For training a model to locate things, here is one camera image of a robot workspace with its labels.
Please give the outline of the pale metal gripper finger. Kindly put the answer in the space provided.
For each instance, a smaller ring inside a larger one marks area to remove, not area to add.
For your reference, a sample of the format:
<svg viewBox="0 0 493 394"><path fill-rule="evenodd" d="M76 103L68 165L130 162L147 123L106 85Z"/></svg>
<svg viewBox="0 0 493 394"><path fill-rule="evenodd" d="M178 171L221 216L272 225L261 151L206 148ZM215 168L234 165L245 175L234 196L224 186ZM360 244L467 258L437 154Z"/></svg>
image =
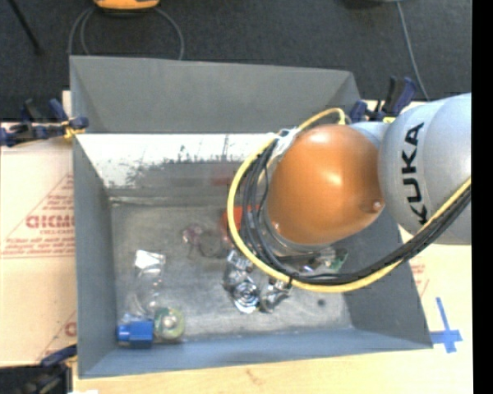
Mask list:
<svg viewBox="0 0 493 394"><path fill-rule="evenodd" d="M252 262L236 249L231 249L226 257L223 272L223 287L226 291L233 291L243 283L254 283L251 279Z"/></svg>
<svg viewBox="0 0 493 394"><path fill-rule="evenodd" d="M260 311L273 313L290 296L291 286L280 280L269 279L260 291Z"/></svg>

